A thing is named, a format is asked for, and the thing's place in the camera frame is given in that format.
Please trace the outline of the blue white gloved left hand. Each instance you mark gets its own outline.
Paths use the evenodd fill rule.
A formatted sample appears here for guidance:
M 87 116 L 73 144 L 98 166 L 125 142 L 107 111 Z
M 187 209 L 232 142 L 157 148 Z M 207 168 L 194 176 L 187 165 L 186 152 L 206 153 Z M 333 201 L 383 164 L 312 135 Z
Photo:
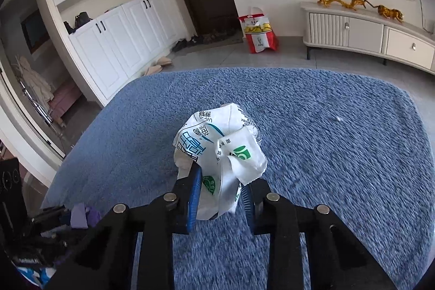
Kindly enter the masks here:
M 56 268 L 40 267 L 32 269 L 29 267 L 16 267 L 18 272 L 27 279 L 32 285 L 44 289 L 50 281 L 51 277 L 55 274 Z

